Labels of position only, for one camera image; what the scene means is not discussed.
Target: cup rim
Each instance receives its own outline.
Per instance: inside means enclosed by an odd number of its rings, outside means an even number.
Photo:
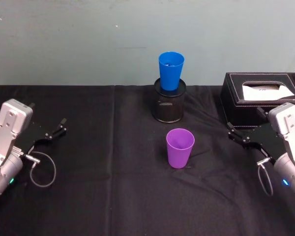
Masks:
[[[192,142],[192,144],[191,144],[189,147],[187,147],[187,148],[177,148],[177,147],[172,146],[172,145],[168,142],[168,135],[169,135],[169,133],[171,133],[172,131],[175,131],[175,130],[184,130],[184,131],[187,131],[189,134],[191,134],[191,136],[192,136],[192,138],[193,138],[193,142]],[[187,130],[187,129],[176,128],[176,129],[172,129],[172,130],[170,130],[170,131],[167,133],[167,135],[166,135],[166,142],[167,142],[167,144],[168,144],[169,146],[171,146],[171,147],[174,148],[174,149],[177,149],[177,150],[187,150],[187,149],[191,148],[191,147],[195,144],[195,136],[193,136],[193,134],[192,134],[189,130]]]
[[[167,52],[163,52],[163,53],[161,53],[161,55],[159,55],[159,57],[158,57],[158,62],[161,63],[162,65],[165,65],[165,64],[162,63],[162,62],[159,60],[159,58],[160,58],[163,54],[165,54],[165,53],[176,53],[176,54],[179,54],[179,55],[182,56],[182,58],[183,58],[182,63],[180,63],[180,64],[178,64],[178,65],[174,65],[174,66],[180,66],[180,65],[182,65],[182,64],[185,62],[185,57],[183,56],[183,54],[181,54],[181,53],[179,53],[179,52],[175,52],[175,51],[167,51]]]

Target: tissue box opening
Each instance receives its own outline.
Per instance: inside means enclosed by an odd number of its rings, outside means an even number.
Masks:
[[[284,84],[281,83],[243,83],[242,91],[245,101],[273,101],[294,96]]]

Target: plastic cup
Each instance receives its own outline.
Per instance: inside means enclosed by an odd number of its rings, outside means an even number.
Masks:
[[[178,88],[184,57],[180,53],[165,52],[158,58],[161,87],[167,91]]]
[[[176,169],[185,167],[189,159],[195,137],[186,129],[172,129],[166,136],[169,164]]]

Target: blue indicator light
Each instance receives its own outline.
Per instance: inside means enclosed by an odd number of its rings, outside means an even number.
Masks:
[[[289,185],[289,183],[284,179],[283,180],[283,183],[285,184],[285,185]]]

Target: blue cup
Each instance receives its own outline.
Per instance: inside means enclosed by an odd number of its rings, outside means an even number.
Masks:
[[[158,58],[161,87],[167,91],[178,88],[184,57],[180,53],[165,52]]]

